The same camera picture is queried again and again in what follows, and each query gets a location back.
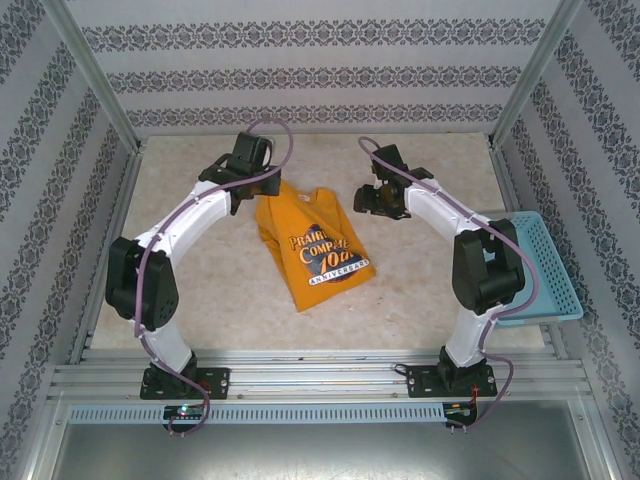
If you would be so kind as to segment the orange t-shirt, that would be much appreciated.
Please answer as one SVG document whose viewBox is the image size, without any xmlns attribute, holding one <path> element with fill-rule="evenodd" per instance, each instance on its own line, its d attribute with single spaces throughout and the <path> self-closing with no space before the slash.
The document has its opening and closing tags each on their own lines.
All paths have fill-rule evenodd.
<svg viewBox="0 0 640 480">
<path fill-rule="evenodd" d="M 376 274 L 334 191 L 283 181 L 258 201 L 255 220 L 299 312 L 358 287 Z"/>
</svg>

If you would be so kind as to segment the light blue plastic basket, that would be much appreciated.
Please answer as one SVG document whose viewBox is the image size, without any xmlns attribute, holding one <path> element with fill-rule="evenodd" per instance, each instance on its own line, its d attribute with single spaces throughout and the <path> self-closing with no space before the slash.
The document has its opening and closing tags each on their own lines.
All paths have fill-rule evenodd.
<svg viewBox="0 0 640 480">
<path fill-rule="evenodd" d="M 535 211 L 491 212 L 488 218 L 491 221 L 506 218 L 514 225 L 519 247 L 532 261 L 539 280 L 535 301 L 526 309 L 499 319 L 498 327 L 580 320 L 583 307 L 540 214 Z"/>
</svg>

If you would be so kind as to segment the grey steel sheet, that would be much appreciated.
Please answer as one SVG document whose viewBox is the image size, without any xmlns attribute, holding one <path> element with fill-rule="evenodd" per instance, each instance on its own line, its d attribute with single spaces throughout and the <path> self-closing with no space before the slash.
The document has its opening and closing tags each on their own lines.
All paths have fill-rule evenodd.
<svg viewBox="0 0 640 480">
<path fill-rule="evenodd" d="M 52 480 L 591 480 L 574 436 L 497 424 L 73 425 Z"/>
</svg>

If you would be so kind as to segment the aluminium corner post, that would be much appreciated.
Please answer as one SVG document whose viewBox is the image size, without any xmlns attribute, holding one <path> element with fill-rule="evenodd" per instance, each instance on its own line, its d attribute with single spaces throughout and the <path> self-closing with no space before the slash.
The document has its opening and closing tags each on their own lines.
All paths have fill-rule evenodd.
<svg viewBox="0 0 640 480">
<path fill-rule="evenodd" d="M 119 102 L 82 29 L 65 0 L 40 0 L 53 25 L 72 54 L 111 124 L 129 151 L 138 152 L 142 141 Z"/>
<path fill-rule="evenodd" d="M 565 35 L 584 0 L 559 0 L 538 44 L 489 135 L 489 145 L 497 152 L 505 142 L 518 115 L 546 69 L 553 52 Z"/>
</svg>

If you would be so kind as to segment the aluminium mounting rail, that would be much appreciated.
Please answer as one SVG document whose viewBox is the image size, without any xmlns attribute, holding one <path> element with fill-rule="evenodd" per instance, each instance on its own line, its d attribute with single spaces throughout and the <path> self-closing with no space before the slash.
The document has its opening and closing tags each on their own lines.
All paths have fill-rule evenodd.
<svg viewBox="0 0 640 480">
<path fill-rule="evenodd" d="M 559 358 L 550 346 L 508 354 L 515 367 L 507 401 L 565 400 L 593 394 L 584 364 Z M 434 365 L 428 350 L 200 350 L 199 365 L 230 371 L 231 403 L 358 403 L 403 401 L 406 380 L 394 367 Z M 137 403 L 147 358 L 140 351 L 85 351 L 77 364 L 54 368 L 49 401 Z"/>
</svg>

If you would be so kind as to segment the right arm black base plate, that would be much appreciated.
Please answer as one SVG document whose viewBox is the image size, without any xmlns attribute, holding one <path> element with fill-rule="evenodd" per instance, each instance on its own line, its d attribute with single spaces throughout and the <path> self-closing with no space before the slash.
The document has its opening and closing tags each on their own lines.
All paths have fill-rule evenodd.
<svg viewBox="0 0 640 480">
<path fill-rule="evenodd" d="M 493 398 L 498 394 L 494 372 L 486 363 L 468 368 L 446 365 L 409 366 L 407 390 L 410 398 Z"/>
</svg>

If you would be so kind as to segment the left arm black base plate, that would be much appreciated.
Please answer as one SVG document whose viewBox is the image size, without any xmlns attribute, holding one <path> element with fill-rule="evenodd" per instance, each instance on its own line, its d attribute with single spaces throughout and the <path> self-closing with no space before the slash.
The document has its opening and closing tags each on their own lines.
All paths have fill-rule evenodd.
<svg viewBox="0 0 640 480">
<path fill-rule="evenodd" d="M 183 375 L 206 390 L 210 399 L 227 398 L 230 384 L 228 368 L 195 367 L 185 370 Z M 156 366 L 150 366 L 144 371 L 139 396 L 142 400 L 203 399 L 198 389 Z"/>
</svg>

